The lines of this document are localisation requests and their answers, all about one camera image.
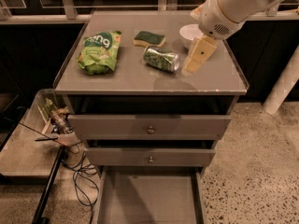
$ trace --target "white pipe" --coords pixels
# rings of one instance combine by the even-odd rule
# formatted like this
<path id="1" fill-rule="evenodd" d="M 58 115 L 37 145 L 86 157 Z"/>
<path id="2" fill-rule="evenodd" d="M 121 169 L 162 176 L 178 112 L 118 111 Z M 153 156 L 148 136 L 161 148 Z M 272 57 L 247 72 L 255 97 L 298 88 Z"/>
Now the white pipe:
<path id="1" fill-rule="evenodd" d="M 275 114 L 299 79 L 299 46 L 281 73 L 277 83 L 263 103 L 263 109 Z"/>

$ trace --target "gray countertop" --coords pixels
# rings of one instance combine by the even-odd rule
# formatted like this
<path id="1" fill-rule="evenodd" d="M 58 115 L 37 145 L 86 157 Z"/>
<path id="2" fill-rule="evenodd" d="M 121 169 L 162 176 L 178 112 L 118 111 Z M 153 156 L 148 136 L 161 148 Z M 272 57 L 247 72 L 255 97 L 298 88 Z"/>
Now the gray countertop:
<path id="1" fill-rule="evenodd" d="M 55 90 L 67 95 L 243 95 L 248 84 L 224 42 L 192 76 L 166 73 L 146 64 L 143 47 L 133 45 L 135 35 L 150 31 L 165 35 L 163 48 L 179 54 L 180 67 L 187 50 L 180 42 L 179 29 L 196 23 L 190 11 L 95 11 L 72 54 Z M 105 75 L 87 75 L 76 62 L 84 37 L 100 32 L 122 32 L 116 70 Z"/>

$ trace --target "drawer handle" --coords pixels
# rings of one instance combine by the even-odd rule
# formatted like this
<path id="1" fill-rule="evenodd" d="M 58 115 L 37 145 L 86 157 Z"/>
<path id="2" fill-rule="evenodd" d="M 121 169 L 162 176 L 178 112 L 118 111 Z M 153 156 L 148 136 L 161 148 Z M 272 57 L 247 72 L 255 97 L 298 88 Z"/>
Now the drawer handle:
<path id="1" fill-rule="evenodd" d="M 151 156 L 149 157 L 148 163 L 153 163 L 153 158 Z"/>
<path id="2" fill-rule="evenodd" d="M 152 126 L 149 126 L 148 134 L 154 134 L 154 133 L 155 133 L 155 129 Z"/>

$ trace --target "snack bag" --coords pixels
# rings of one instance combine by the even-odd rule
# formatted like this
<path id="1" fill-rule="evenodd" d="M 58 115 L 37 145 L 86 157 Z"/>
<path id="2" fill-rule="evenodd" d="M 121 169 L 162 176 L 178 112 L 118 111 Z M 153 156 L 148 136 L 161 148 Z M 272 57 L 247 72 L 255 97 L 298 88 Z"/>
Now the snack bag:
<path id="1" fill-rule="evenodd" d="M 87 74 L 103 74 L 108 70 L 115 70 L 121 32 L 102 32 L 86 37 L 83 41 L 83 49 L 76 61 Z"/>

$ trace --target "power cord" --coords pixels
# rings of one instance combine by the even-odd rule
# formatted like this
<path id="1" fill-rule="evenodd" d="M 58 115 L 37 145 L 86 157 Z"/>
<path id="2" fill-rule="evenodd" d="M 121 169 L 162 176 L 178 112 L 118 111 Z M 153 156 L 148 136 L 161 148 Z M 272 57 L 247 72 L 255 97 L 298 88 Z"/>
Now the power cord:
<path id="1" fill-rule="evenodd" d="M 50 139 L 50 137 L 46 136 L 45 134 L 43 134 L 43 133 L 41 133 L 41 132 L 39 132 L 39 131 L 31 128 L 31 127 L 29 127 L 28 125 L 25 125 L 24 123 L 19 122 L 19 124 L 21 126 L 27 128 L 27 129 L 35 132 L 35 133 L 38 133 L 38 134 L 40 134 L 40 135 L 42 135 L 42 136 Z M 51 140 L 51 141 L 56 142 L 59 145 L 65 147 L 65 144 L 63 144 L 63 143 L 61 143 L 61 142 L 59 142 L 57 140 Z M 69 170 L 71 170 L 71 171 L 74 172 L 73 173 L 73 182 L 74 182 L 75 192 L 76 192 L 76 196 L 78 198 L 78 201 L 82 205 L 84 205 L 84 206 L 91 207 L 91 217 L 90 217 L 90 224 L 91 224 L 92 221 L 93 221 L 93 215 L 94 215 L 93 208 L 94 208 L 94 206 L 95 206 L 95 204 L 97 202 L 97 196 L 98 196 L 98 193 L 100 191 L 100 189 L 98 188 L 98 186 L 96 185 L 96 183 L 90 179 L 90 177 L 92 177 L 92 176 L 94 176 L 94 175 L 97 174 L 97 172 L 95 170 L 95 167 L 94 167 L 94 165 L 91 165 L 91 164 L 84 165 L 84 161 L 85 161 L 85 158 L 86 158 L 86 153 L 85 152 L 82 153 L 82 157 L 81 157 L 80 161 L 78 162 L 78 164 L 76 164 L 74 166 L 70 166 L 66 162 L 66 160 L 68 158 L 68 152 L 70 152 L 72 154 L 79 154 L 80 148 L 79 148 L 78 144 L 80 144 L 80 143 L 82 143 L 82 142 L 79 141 L 79 142 L 77 142 L 77 143 L 75 143 L 73 145 L 70 145 L 70 146 L 66 147 L 65 158 L 62 159 L 62 164 L 63 164 L 63 167 L 65 167 L 65 168 L 67 168 L 67 169 L 69 169 Z M 77 151 L 72 150 L 74 147 L 77 147 L 78 150 Z M 79 177 L 81 177 L 84 180 L 90 182 L 91 188 L 96 189 L 96 192 L 97 192 L 96 193 L 96 199 L 93 202 L 88 197 L 88 195 L 83 191 L 83 189 L 79 186 L 79 184 L 78 184 L 78 178 Z M 85 199 L 87 200 L 86 203 L 79 197 L 79 193 L 81 193 L 81 195 L 83 197 L 85 197 Z"/>

